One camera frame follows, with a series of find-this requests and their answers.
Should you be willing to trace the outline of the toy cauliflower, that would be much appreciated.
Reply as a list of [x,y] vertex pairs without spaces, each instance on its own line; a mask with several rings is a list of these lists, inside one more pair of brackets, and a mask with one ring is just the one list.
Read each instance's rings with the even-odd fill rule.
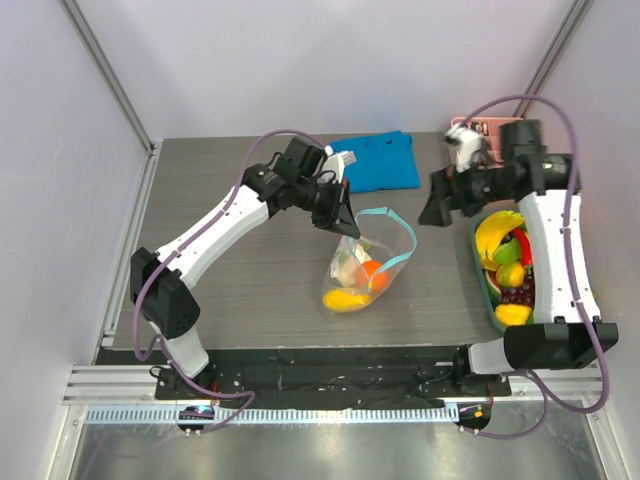
[[362,264],[371,260],[370,248],[371,245],[367,242],[343,237],[330,263],[330,278],[341,287],[354,287]]

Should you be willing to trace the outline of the clear zip top bag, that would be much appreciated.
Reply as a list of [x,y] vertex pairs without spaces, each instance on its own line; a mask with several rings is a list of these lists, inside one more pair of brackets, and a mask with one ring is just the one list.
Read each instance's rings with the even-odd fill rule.
[[370,307],[408,263],[418,241],[414,229],[389,207],[355,215],[361,236],[343,236],[329,263],[321,290],[321,311],[329,320]]

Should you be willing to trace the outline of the toy orange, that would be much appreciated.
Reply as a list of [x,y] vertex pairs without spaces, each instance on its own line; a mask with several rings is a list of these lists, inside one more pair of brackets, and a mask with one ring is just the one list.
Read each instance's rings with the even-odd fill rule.
[[365,261],[358,270],[356,285],[372,294],[384,292],[391,284],[387,271],[382,271],[382,264],[375,260]]

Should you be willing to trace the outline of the yellow toy mango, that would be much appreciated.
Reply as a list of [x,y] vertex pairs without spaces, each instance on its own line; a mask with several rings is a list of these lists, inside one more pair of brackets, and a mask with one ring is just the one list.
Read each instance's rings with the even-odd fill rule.
[[368,307],[374,300],[370,294],[360,294],[353,289],[332,289],[323,295],[322,303],[334,313],[351,313]]

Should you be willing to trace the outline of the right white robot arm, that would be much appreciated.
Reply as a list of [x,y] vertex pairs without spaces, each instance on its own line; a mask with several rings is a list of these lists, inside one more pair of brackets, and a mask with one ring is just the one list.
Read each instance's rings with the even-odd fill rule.
[[488,204],[515,202],[532,242],[534,321],[508,326],[499,340],[467,346],[451,371],[457,391],[472,395],[488,375],[517,370],[574,370],[601,362],[619,340],[616,324],[602,320],[587,273],[580,232],[580,182],[572,153],[551,153],[538,120],[499,128],[499,166],[482,166],[486,141],[467,123],[444,137],[451,165],[432,173],[419,223],[447,227],[451,214],[472,217]]

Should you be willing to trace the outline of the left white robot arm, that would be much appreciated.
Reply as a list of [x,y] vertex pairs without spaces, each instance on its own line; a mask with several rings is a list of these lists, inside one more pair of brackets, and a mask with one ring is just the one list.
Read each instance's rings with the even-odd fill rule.
[[223,200],[190,229],[155,251],[141,247],[132,255],[134,317],[147,320],[181,369],[177,383],[187,396],[203,398],[213,385],[196,329],[198,281],[244,235],[291,207],[308,212],[317,229],[359,238],[344,175],[355,161],[352,151],[319,146],[296,132],[268,163],[246,165]]

